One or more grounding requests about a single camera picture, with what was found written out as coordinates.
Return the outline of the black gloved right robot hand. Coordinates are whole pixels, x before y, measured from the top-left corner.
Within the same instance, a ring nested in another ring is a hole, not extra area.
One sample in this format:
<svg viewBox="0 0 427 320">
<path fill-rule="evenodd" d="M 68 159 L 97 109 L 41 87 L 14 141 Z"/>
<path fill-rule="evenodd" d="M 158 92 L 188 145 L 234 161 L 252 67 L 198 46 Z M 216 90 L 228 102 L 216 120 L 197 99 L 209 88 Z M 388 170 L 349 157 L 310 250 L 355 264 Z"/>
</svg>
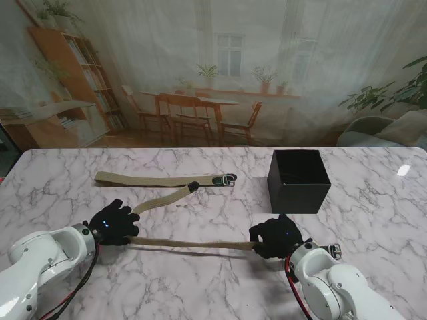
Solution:
<svg viewBox="0 0 427 320">
<path fill-rule="evenodd" d="M 253 250 L 264 259 L 285 259 L 299 246 L 312 241 L 312 238 L 302 239 L 300 230 L 287 215 L 250 227 L 249 235 Z"/>
</svg>

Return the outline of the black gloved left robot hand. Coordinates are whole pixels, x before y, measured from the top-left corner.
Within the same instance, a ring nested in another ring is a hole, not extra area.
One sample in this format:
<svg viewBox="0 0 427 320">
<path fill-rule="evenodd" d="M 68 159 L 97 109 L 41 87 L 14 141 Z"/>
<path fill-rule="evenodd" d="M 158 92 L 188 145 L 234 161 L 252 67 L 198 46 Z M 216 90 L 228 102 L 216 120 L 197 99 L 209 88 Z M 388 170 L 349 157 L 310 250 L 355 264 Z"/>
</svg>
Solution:
<svg viewBox="0 0 427 320">
<path fill-rule="evenodd" d="M 138 236 L 139 220 L 140 216 L 131 207 L 115 199 L 91 218 L 89 228 L 100 245 L 124 246 L 131 243 L 131 237 Z"/>
</svg>

